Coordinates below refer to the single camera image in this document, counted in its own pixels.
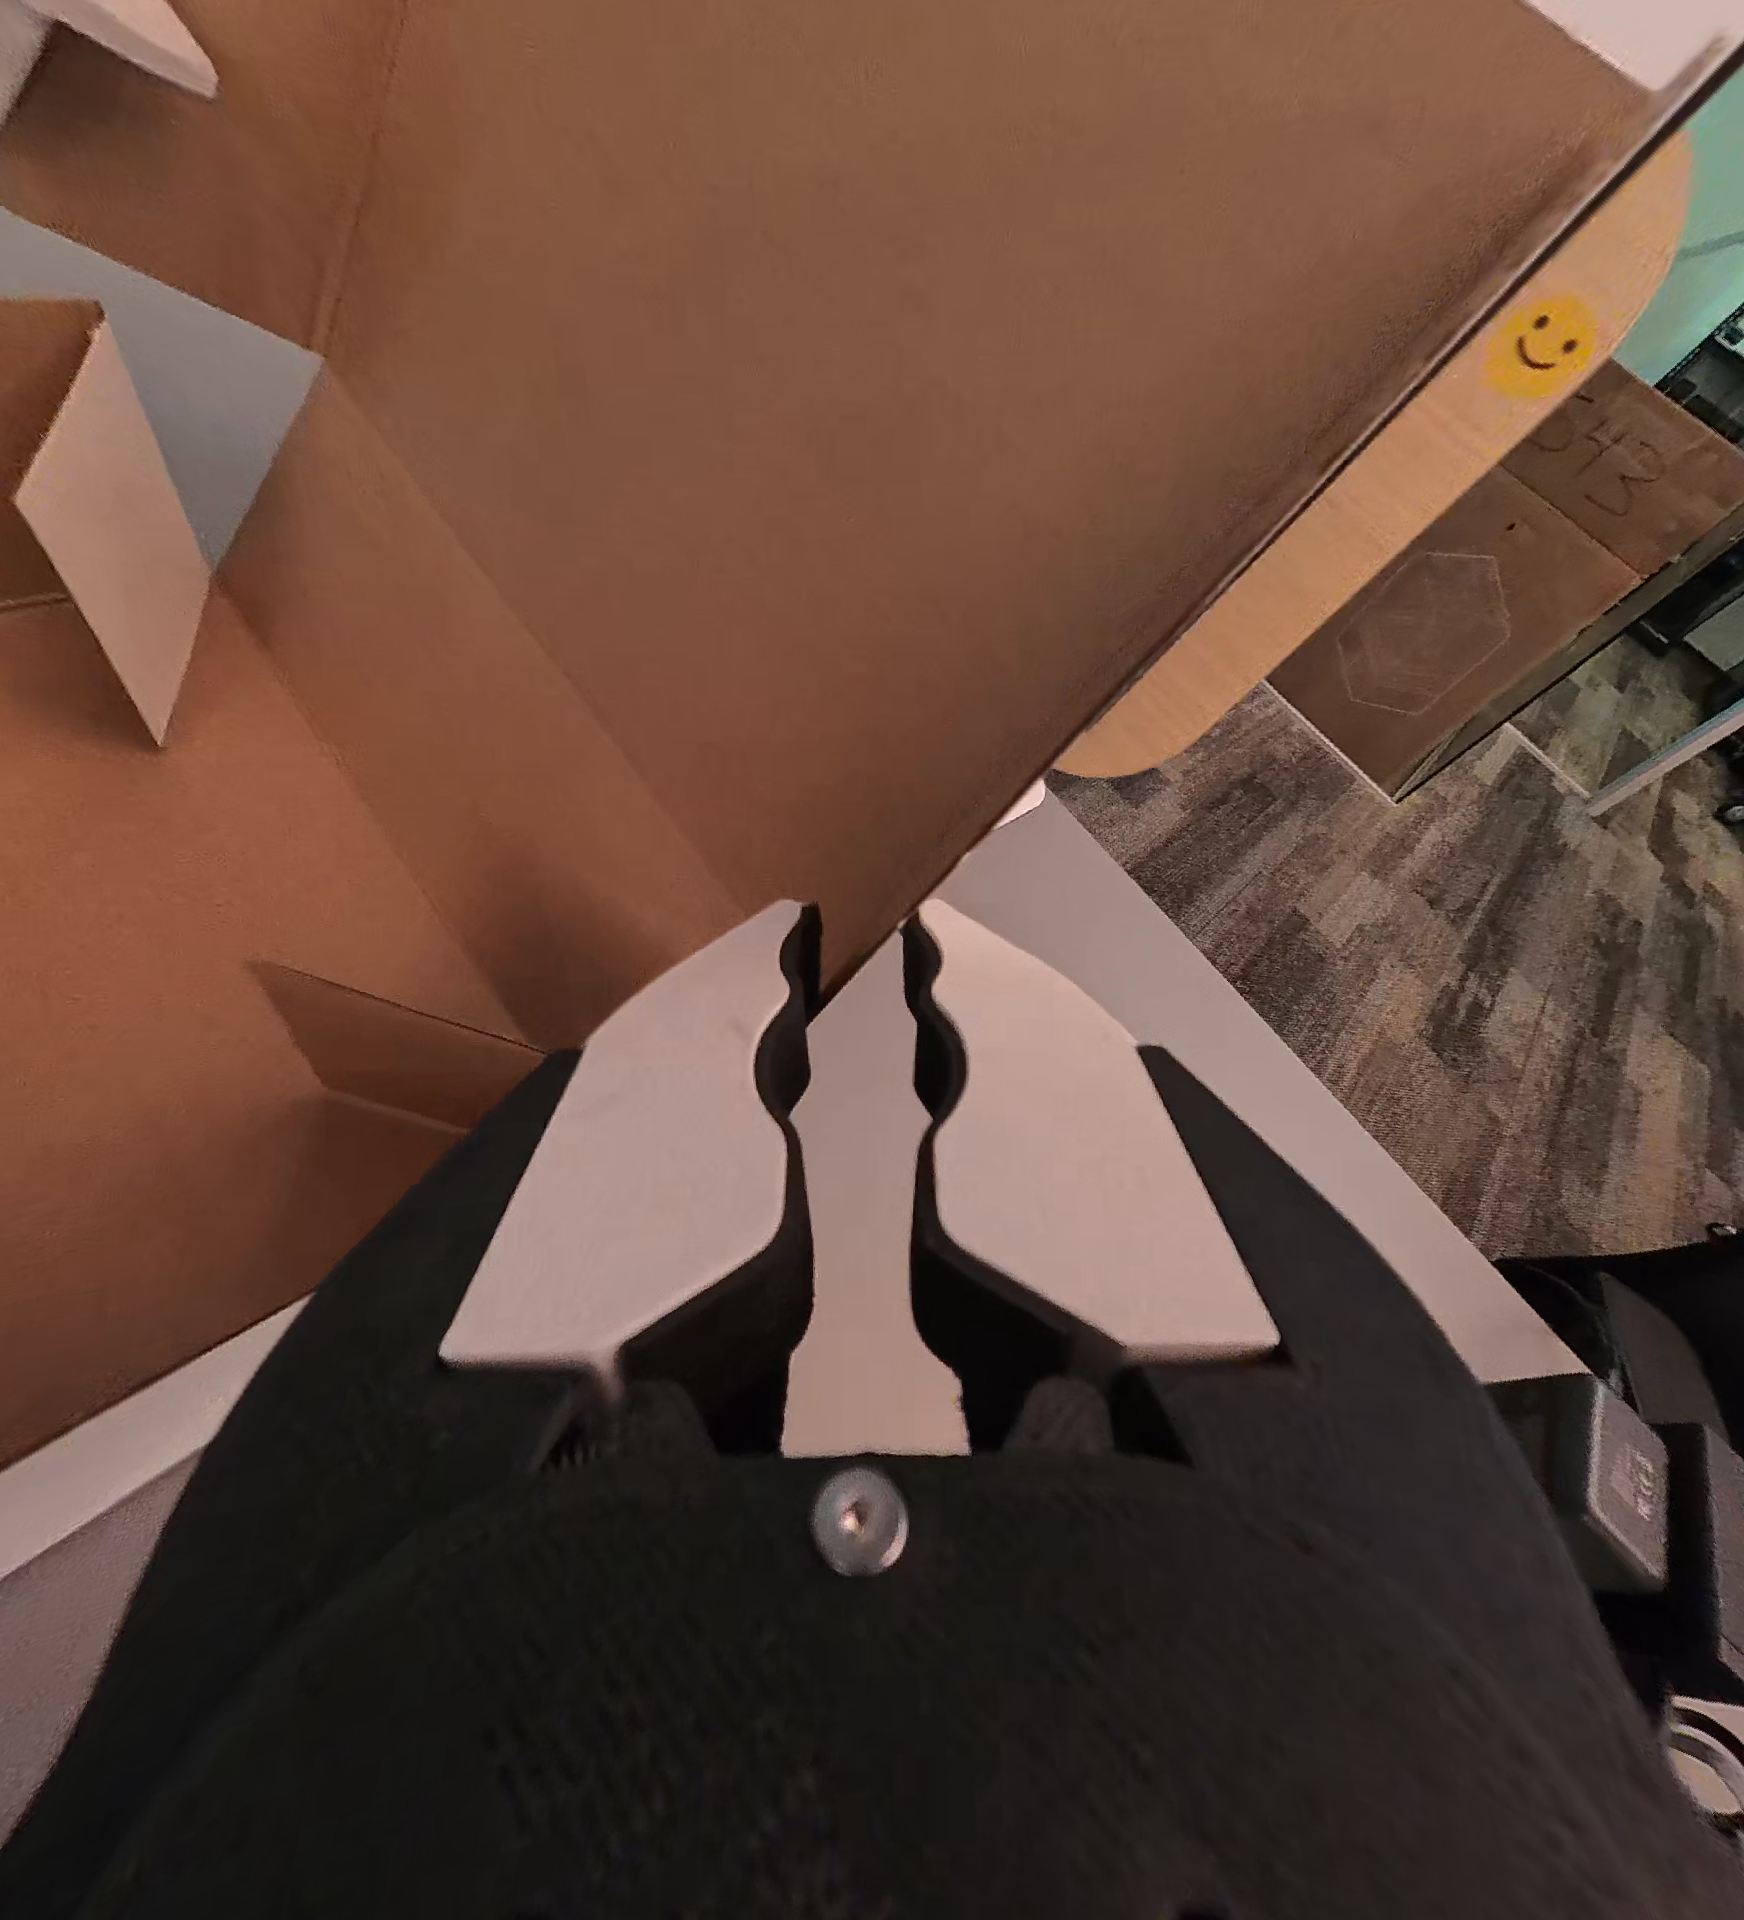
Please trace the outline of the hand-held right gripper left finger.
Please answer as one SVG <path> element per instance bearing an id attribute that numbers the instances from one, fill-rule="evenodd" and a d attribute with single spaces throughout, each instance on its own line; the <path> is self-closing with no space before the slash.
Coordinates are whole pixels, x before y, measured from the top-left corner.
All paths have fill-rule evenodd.
<path id="1" fill-rule="evenodd" d="M 819 914 L 777 900 L 602 1020 L 442 1336 L 459 1373 L 679 1387 L 722 1450 L 779 1450 L 811 1326 L 793 1122 Z"/>

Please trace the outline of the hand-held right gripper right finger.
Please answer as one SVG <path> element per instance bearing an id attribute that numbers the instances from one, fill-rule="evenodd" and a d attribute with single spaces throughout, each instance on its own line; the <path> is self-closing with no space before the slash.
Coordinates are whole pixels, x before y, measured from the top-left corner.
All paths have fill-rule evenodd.
<path id="1" fill-rule="evenodd" d="M 1101 1395 L 1147 1365 L 1276 1355 L 1276 1320 L 1133 1034 L 944 900 L 903 930 L 927 1129 L 911 1312 L 1003 1450 L 1050 1380 Z"/>

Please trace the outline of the white cardboard box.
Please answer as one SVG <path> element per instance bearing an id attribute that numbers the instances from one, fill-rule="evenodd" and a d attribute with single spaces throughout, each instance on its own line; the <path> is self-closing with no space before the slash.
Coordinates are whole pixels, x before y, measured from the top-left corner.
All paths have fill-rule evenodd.
<path id="1" fill-rule="evenodd" d="M 1744 49 L 1744 4 L 0 4 L 0 213 L 316 357 L 223 558 L 0 295 L 0 1474 L 772 900 L 855 970 Z M 26 1529 L 0 1578 L 197 1448 Z"/>

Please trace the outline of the brown cardboard box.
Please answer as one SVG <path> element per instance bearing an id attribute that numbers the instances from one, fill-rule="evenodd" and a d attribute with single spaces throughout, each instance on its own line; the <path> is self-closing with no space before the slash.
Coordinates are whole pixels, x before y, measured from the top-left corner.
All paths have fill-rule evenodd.
<path id="1" fill-rule="evenodd" d="M 1744 509 L 1744 450 L 1609 364 L 1271 674 L 1382 797 Z"/>

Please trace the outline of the wooden table with rounded corner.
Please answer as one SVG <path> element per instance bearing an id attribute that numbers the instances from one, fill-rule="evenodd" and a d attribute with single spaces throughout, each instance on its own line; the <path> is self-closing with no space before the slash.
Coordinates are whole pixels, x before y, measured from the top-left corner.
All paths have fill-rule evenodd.
<path id="1" fill-rule="evenodd" d="M 1669 275 L 1692 183 L 1693 142 L 1677 130 L 1080 735 L 1057 772 L 1126 777 L 1172 759 L 1368 586 L 1592 373 L 1544 399 L 1493 389 L 1485 335 L 1498 316 L 1530 297 L 1577 294 L 1601 323 L 1598 372 Z"/>

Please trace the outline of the yellow smiley sticker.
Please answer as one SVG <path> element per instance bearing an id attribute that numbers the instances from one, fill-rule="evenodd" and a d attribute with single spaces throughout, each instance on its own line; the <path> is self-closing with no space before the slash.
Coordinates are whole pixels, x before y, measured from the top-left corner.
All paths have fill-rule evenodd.
<path id="1" fill-rule="evenodd" d="M 1544 399 L 1593 372 L 1600 351 L 1600 317 L 1577 294 L 1530 297 L 1506 307 L 1485 335 L 1485 375 L 1506 395 Z"/>

